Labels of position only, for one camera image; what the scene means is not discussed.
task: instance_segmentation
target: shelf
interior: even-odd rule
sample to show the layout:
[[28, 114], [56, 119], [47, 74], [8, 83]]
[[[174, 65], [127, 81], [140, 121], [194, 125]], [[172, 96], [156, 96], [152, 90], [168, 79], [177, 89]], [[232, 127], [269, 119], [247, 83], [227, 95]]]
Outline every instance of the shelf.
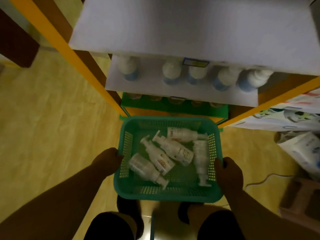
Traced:
[[220, 104], [234, 104], [256, 107], [258, 105], [258, 91], [250, 93], [242, 92], [236, 86], [230, 87], [225, 92], [219, 92], [211, 85], [217, 70], [212, 67], [197, 85], [187, 82], [188, 66], [182, 66], [178, 84], [166, 85], [162, 78], [162, 66], [164, 60], [157, 58], [139, 58], [139, 78], [136, 81], [127, 81], [117, 66], [117, 57], [113, 56], [106, 79], [106, 90], [131, 92], [140, 94], [175, 96], [190, 100], [214, 102]]
[[151, 101], [146, 95], [140, 99], [131, 99], [126, 93], [123, 93], [121, 106], [124, 108], [139, 108], [164, 111], [171, 114], [189, 114], [196, 116], [207, 116], [221, 118], [219, 123], [228, 119], [228, 105], [221, 108], [213, 108], [209, 103], [203, 103], [199, 107], [194, 107], [190, 100], [184, 101], [180, 105], [171, 104], [167, 98], [161, 101]]
[[309, 0], [86, 0], [69, 45], [320, 75]]

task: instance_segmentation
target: hand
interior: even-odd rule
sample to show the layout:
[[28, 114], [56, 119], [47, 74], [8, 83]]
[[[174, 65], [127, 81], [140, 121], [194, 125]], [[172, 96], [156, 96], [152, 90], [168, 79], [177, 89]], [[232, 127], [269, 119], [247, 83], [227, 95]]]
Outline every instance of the hand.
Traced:
[[223, 164], [225, 168], [218, 158], [214, 160], [217, 183], [226, 197], [232, 197], [242, 192], [242, 170], [230, 157], [223, 158]]
[[97, 169], [105, 173], [107, 177], [118, 170], [121, 161], [124, 158], [123, 155], [117, 156], [117, 154], [118, 149], [114, 147], [106, 149], [96, 156], [91, 165], [96, 166]]

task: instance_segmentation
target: leg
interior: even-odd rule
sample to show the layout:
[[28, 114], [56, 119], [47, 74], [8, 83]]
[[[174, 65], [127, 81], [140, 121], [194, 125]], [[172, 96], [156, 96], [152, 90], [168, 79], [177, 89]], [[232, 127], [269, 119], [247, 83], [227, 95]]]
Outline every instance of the leg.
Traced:
[[84, 239], [132, 240], [141, 238], [144, 224], [139, 202], [118, 196], [117, 208], [119, 212], [98, 214], [91, 222]]
[[245, 239], [230, 210], [214, 205], [182, 202], [179, 218], [190, 224], [197, 239]]

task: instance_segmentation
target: white plastic bag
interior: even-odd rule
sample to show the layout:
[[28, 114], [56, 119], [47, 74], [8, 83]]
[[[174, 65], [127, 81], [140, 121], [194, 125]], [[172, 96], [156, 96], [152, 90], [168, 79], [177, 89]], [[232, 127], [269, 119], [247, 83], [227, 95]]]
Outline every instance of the white plastic bag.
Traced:
[[320, 139], [308, 132], [283, 132], [277, 144], [306, 170], [313, 180], [320, 181]]

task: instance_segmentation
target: green plastic basket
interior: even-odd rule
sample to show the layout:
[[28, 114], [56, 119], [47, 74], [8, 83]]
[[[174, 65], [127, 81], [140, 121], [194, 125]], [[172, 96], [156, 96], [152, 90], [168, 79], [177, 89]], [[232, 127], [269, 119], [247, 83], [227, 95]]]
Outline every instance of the green plastic basket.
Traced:
[[[184, 167], [179, 162], [165, 176], [170, 182], [163, 190], [158, 184], [142, 179], [129, 169], [128, 161], [139, 153], [149, 159], [145, 146], [140, 140], [150, 135], [150, 138], [161, 131], [167, 136], [167, 127], [188, 128], [198, 133], [209, 135], [210, 166], [209, 180], [211, 187], [199, 186], [198, 174], [193, 163]], [[182, 143], [192, 150], [192, 142]], [[158, 200], [158, 201], [189, 201], [213, 203], [222, 198], [223, 194], [216, 182], [214, 159], [222, 160], [220, 133], [217, 125], [208, 118], [200, 117], [153, 117], [133, 116], [128, 118], [121, 127], [119, 152], [124, 155], [120, 168], [114, 174], [114, 188], [118, 195], [126, 199]]]

